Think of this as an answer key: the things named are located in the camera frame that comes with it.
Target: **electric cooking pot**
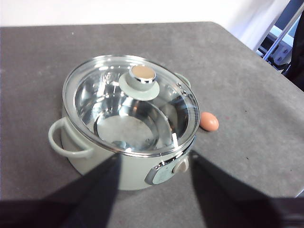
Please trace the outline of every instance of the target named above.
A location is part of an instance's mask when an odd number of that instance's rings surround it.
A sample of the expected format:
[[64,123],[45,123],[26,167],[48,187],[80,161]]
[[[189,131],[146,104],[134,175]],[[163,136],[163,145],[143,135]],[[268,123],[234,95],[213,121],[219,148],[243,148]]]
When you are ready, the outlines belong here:
[[[186,171],[200,122],[188,80],[135,56],[99,56],[78,66],[63,85],[62,118],[52,148],[85,174],[122,155],[119,189],[160,184]],[[53,134],[61,129],[62,147]]]

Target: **egg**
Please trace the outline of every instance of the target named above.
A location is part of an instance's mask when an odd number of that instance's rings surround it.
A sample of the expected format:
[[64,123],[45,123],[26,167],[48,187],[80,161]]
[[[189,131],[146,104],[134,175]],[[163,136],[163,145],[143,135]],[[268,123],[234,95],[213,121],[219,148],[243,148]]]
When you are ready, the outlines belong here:
[[215,115],[207,112],[202,112],[200,114],[200,126],[208,131],[213,132],[216,131],[219,128],[219,121],[215,117]]

